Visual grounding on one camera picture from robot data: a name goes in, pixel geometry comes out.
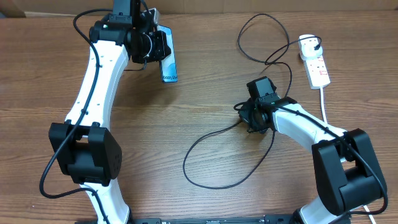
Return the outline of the Samsung Galaxy smartphone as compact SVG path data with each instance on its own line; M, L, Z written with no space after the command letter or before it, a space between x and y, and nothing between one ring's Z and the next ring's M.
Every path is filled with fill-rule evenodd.
M170 55L166 56L160 61L160 71L162 75L162 81L164 83L176 83L178 82L177 66L175 63L174 54L174 43L172 38L172 30L166 26L157 26L157 30L161 30L166 34L167 46L170 48Z

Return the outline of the white power strip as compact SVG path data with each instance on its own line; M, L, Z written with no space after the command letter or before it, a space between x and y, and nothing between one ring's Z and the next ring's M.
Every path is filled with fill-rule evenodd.
M322 56L303 62L310 88L321 89L331 83L328 70Z

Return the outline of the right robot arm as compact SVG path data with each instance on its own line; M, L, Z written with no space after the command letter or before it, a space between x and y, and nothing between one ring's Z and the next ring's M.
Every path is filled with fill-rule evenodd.
M349 223L358 207L383 199L387 185L368 134L326 124L306 112L294 99L281 98L273 82L262 77L247 83L250 97L234 109L248 125L248 132L268 129L284 134L311 152L318 196L297 209L290 223Z

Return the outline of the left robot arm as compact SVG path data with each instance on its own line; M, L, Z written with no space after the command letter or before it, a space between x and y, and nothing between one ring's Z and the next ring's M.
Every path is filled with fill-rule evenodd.
M85 192L97 223L132 223L118 183L122 150L110 131L119 81L129 62L146 68L158 62L161 80L178 80L172 31L159 23L159 11L144 0L117 0L84 36L90 46L86 73L70 112L52 123L49 140L63 174Z

